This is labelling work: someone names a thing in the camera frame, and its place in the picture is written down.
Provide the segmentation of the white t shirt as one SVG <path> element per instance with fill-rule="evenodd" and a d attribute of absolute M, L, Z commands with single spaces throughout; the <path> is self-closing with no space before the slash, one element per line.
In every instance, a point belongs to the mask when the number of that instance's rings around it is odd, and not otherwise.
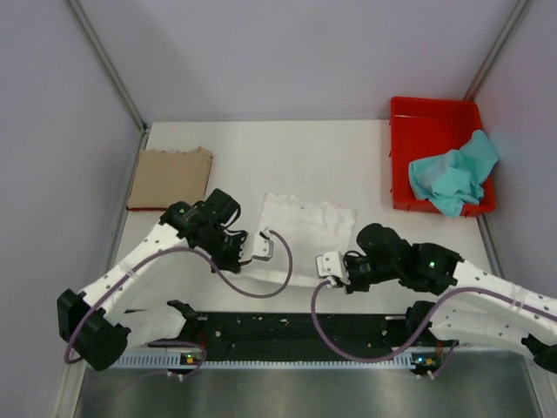
<path fill-rule="evenodd" d="M 316 258 L 348 250 L 356 212 L 329 201 L 305 202 L 293 195 L 267 193 L 260 212 L 259 231 L 271 229 L 282 236 L 293 256 L 291 287 L 315 287 Z"/>

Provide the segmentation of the teal t shirt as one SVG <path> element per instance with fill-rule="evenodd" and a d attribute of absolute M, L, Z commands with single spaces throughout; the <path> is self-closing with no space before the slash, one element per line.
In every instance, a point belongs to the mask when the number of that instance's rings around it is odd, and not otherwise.
<path fill-rule="evenodd" d="M 464 205 L 477 206 L 486 196 L 484 183 L 498 162 L 489 137 L 476 130 L 458 150 L 411 162 L 409 183 L 416 199 L 431 202 L 448 217 L 459 217 Z"/>

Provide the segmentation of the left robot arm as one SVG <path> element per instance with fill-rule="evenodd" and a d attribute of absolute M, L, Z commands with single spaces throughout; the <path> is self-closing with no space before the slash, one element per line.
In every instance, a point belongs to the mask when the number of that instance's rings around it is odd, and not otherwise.
<path fill-rule="evenodd" d="M 70 354 L 103 371 L 129 347 L 152 340 L 172 339 L 188 345 L 197 337 L 197 324 L 175 307 L 132 313 L 130 304 L 156 279 L 174 255 L 197 253 L 213 271 L 240 271 L 248 233 L 230 233 L 228 225 L 241 213 L 240 204 L 215 189 L 193 205 L 179 201 L 168 207 L 147 236 L 109 272 L 79 292 L 65 290 L 57 298 L 57 324 Z"/>

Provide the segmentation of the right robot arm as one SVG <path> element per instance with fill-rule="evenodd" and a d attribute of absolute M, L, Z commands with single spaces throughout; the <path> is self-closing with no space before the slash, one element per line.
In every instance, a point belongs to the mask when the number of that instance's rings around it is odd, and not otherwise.
<path fill-rule="evenodd" d="M 437 301 L 406 311 L 406 334 L 419 345 L 451 341 L 497 347 L 556 371 L 556 301 L 482 270 L 434 243 L 410 244 L 374 223 L 356 239 L 358 251 L 341 260 L 348 293 L 389 280 Z"/>

